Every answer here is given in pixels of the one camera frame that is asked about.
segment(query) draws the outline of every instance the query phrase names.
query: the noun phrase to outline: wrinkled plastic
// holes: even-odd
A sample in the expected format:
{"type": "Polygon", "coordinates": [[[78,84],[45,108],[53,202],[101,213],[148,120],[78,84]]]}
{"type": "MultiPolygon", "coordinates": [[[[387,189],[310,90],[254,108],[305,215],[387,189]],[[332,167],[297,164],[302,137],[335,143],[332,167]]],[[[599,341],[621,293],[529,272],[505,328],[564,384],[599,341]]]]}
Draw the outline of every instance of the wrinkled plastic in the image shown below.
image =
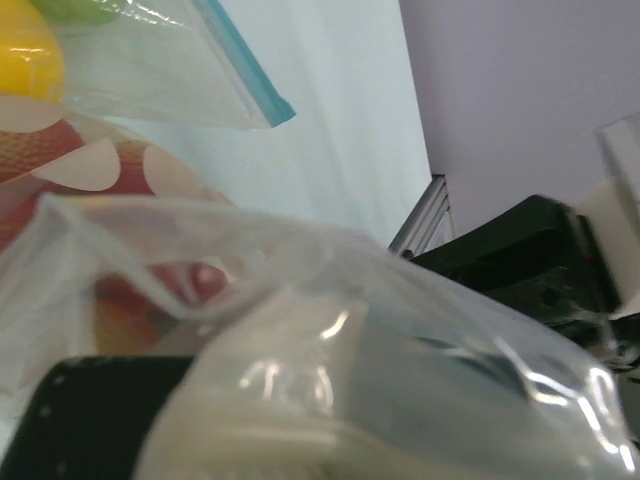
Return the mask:
{"type": "Polygon", "coordinates": [[[217,0],[2,0],[0,93],[85,114],[268,128],[294,112],[217,0]]]}
{"type": "Polygon", "coordinates": [[[140,334],[140,316],[101,314],[123,290],[150,320],[140,353],[199,353],[137,480],[638,478],[600,363],[360,236],[203,202],[47,195],[0,278],[5,415],[55,362],[111,353],[100,331],[140,334]]]}
{"type": "Polygon", "coordinates": [[[58,104],[0,95],[0,252],[46,192],[231,203],[180,159],[120,126],[58,104]]]}

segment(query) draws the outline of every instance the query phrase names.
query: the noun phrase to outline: black device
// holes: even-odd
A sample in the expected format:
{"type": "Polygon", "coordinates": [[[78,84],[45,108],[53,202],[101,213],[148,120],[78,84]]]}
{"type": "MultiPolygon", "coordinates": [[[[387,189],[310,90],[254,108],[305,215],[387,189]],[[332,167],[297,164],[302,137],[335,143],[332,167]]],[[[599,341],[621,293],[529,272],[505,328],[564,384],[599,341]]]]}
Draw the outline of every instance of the black device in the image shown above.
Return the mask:
{"type": "Polygon", "coordinates": [[[130,480],[151,424],[192,357],[87,357],[42,380],[0,480],[130,480]]]}
{"type": "Polygon", "coordinates": [[[410,261],[576,343],[592,342],[597,322],[620,306],[587,218],[539,195],[410,261]]]}

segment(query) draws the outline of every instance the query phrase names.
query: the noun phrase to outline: metal frame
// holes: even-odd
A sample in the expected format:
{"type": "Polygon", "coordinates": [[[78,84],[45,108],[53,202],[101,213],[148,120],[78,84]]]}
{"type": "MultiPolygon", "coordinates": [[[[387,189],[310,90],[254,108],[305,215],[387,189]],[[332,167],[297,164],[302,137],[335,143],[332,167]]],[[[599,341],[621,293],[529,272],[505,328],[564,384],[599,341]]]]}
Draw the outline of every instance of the metal frame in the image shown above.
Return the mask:
{"type": "Polygon", "coordinates": [[[407,250],[413,255],[423,253],[448,210],[447,182],[444,175],[435,175],[389,250],[396,255],[403,255],[407,250]]]}

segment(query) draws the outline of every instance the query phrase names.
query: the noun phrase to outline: clear plastic bag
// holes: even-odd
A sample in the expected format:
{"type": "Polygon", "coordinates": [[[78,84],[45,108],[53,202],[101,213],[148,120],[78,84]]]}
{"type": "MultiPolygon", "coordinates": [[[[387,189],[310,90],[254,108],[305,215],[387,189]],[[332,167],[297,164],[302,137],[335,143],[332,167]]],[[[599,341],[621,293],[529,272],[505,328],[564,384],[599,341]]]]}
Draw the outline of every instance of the clear plastic bag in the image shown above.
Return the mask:
{"type": "Polygon", "coordinates": [[[199,353],[137,480],[639,477],[601,364],[366,238],[204,202],[46,195],[0,276],[5,415],[55,362],[122,339],[199,353]]]}
{"type": "Polygon", "coordinates": [[[293,116],[217,0],[2,0],[0,93],[235,128],[293,116]]]}
{"type": "Polygon", "coordinates": [[[0,95],[0,252],[45,192],[231,203],[180,159],[122,127],[59,104],[0,95]]]}

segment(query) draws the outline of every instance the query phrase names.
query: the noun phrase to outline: yellow object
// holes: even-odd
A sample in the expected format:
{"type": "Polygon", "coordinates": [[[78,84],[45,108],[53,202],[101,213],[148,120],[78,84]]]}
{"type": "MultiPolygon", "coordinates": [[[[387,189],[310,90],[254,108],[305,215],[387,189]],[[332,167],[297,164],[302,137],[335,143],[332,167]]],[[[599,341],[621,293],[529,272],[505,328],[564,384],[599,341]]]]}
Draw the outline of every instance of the yellow object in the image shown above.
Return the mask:
{"type": "Polygon", "coordinates": [[[58,101],[64,57],[47,21],[29,0],[0,0],[0,94],[58,101]]]}

